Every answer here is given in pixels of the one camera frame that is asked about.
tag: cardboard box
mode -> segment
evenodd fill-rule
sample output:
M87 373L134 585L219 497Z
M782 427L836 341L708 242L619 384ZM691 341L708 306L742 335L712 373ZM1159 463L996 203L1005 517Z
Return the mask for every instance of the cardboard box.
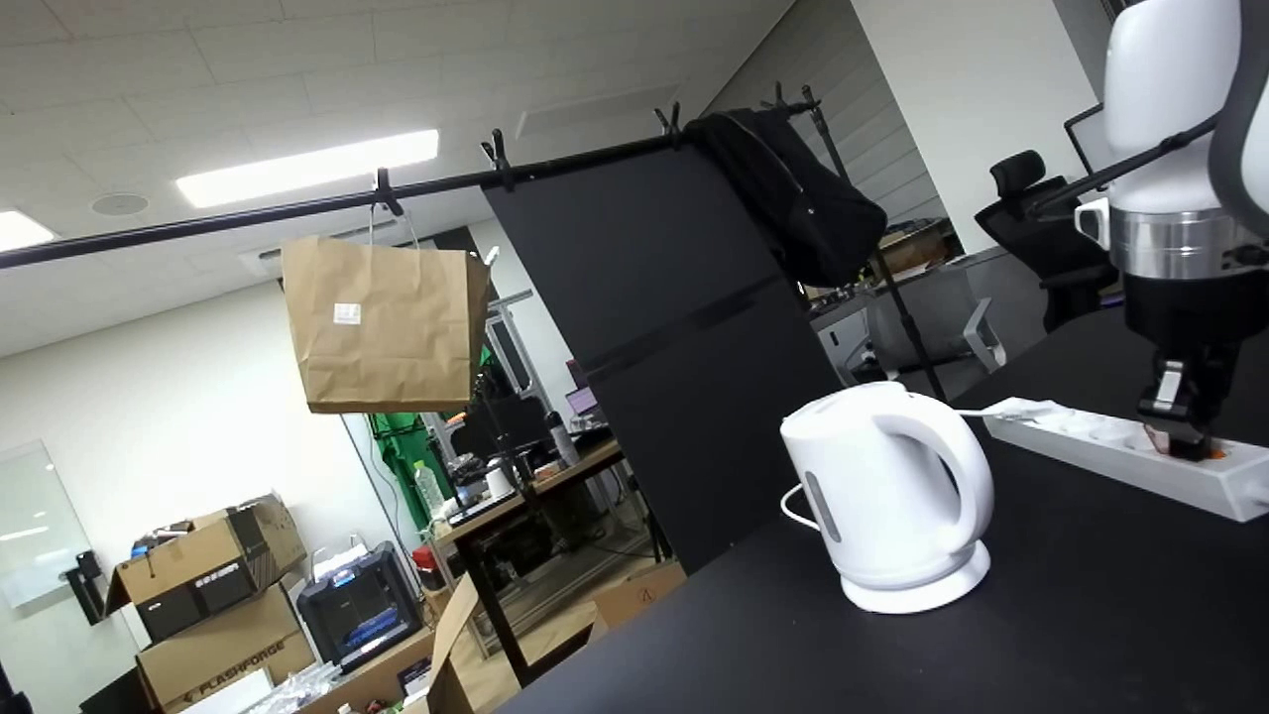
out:
M192 586L161 590L158 598L145 598L134 606L143 618L149 644L170 638L203 618Z
M659 565L647 570L634 570L626 585L613 585L594 597L594 618L597 630L619 630L629 618L639 618L650 602L666 598L672 586L681 586L681 569L679 565Z
M948 229L948 222L937 222L926 229L893 229L880 240L880 257L893 274L914 270L914 267L938 267L950 257L956 234Z
M306 671L311 663L311 646L310 638L295 630L288 638L282 638L272 652L266 652L262 657L243 663L243 671L227 675L223 684L206 684L203 692L178 700L178 709L223 709L212 708L223 694L235 700L231 692L236 692L248 680L266 680L268 692L282 685L288 675Z
M192 702L256 663L272 663L268 675L277 680L311 663L282 586L138 656L138 671L161 709Z
M409 680L414 680L420 671L429 671L422 700L429 700L433 714L471 714L462 684L455 680L455 671L446 663L471 611L477 611L477 586L462 577L459 586L446 597L446 606L445 606L436 630L420 630L420 634L395 644L391 652L375 656L373 663L364 663L362 671L339 680L330 694L311 700L306 708L306 714L335 714L346 702L352 709L370 709L373 702L404 702L410 694Z
M268 675L248 671L248 675L219 685L212 694L199 700L192 708L186 708L186 714L243 714L268 694L272 694Z
M254 586L248 569L243 558L235 558L235 565L192 581L190 590L206 615L219 615L219 611L231 611L235 602L248 598L256 586Z
M243 565L262 590L282 570L306 558L301 536L277 497L247 501L236 508L192 520L192 531L158 542L143 558L128 558L109 577L105 606L149 602L208 570Z

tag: white power strip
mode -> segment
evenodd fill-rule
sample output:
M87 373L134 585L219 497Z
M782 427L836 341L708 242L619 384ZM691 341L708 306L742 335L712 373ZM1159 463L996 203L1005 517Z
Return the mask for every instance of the white power strip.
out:
M1104 480L1225 517L1269 511L1269 450L1222 441L1208 460L1161 456L1136 419L1005 398L983 410L996 441L1098 472Z

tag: black table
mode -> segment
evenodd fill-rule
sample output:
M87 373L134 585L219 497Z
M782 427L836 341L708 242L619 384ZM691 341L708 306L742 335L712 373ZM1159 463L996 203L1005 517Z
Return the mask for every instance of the black table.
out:
M508 527L512 520L519 520L527 511L537 511L544 503L557 501L569 486L584 486L584 480L597 478L603 468L611 468L619 460L622 460L622 445L607 441L607 445L584 454L577 463L557 468L552 478L535 478L527 486L527 491L508 497L508 501L485 508L485 511L477 511L471 520L445 524L436 531L436 541L450 542L459 553L459 558L467 565L477 597L479 597L479 606L486 615L486 626L500 638L519 685L527 685L532 680L552 671L557 657L577 652L589 638L589 630L577 630L566 644L557 644L556 652L545 652L537 663L527 663L527 656L519 652L519 638L512 630L512 618L503 611L500 586L490 581L490 565L485 558L485 541L496 536L500 527Z
M1144 345L1093 312L971 402L1128 414ZM1269 341L1241 356L1222 434L1269 441ZM508 702L566 709L1269 709L1269 527L1225 524L978 437L996 468L991 577L945 611L860 615L814 531L774 520L634 626Z

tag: black bag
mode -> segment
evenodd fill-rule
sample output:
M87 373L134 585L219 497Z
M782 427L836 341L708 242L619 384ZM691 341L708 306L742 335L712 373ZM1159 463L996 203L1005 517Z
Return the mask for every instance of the black bag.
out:
M870 257L889 218L836 179L794 131L783 113L729 113L684 126L774 234L794 282L840 286Z

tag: brown paper bag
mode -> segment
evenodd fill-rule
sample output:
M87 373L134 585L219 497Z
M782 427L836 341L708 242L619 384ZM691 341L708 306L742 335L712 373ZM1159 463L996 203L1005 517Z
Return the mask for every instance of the brown paper bag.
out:
M486 270L462 252L301 240L282 252L311 414L446 414L477 394Z

